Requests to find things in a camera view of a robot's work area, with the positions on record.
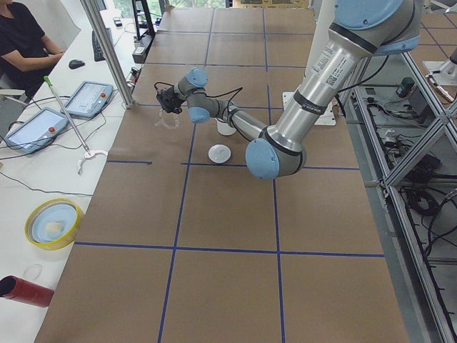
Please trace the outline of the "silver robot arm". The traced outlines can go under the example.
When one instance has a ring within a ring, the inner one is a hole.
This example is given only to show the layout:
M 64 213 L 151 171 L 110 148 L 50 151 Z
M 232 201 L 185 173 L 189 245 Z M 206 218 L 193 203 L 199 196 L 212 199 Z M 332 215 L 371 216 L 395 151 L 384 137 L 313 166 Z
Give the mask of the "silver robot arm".
M 422 1 L 336 1 L 329 40 L 274 125 L 253 118 L 232 101 L 212 99 L 207 73 L 191 69 L 177 84 L 156 94 L 167 113 L 187 104 L 195 124 L 216 118 L 248 139 L 248 170 L 259 179 L 298 172 L 306 161 L 302 141 L 363 58 L 413 50 L 420 40 Z

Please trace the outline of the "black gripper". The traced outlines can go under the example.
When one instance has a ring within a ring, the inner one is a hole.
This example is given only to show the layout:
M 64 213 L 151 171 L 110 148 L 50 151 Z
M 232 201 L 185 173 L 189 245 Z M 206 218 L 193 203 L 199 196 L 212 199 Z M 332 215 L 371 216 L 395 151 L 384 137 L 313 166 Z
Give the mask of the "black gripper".
M 157 91 L 156 98 L 166 113 L 180 114 L 182 112 L 182 100 L 173 89 Z

